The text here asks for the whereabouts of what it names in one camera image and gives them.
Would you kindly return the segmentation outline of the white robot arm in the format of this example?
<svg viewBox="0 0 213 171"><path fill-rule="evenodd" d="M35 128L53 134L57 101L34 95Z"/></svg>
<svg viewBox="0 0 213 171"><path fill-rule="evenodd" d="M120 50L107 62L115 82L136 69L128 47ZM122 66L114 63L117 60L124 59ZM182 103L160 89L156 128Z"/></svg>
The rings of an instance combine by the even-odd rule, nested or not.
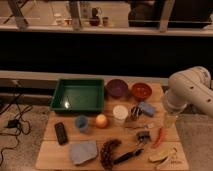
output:
<svg viewBox="0 0 213 171"><path fill-rule="evenodd" d="M162 96L162 104L169 114L177 115L192 104L213 118L211 74L205 67L195 66L173 73L168 79L168 87Z"/></svg>

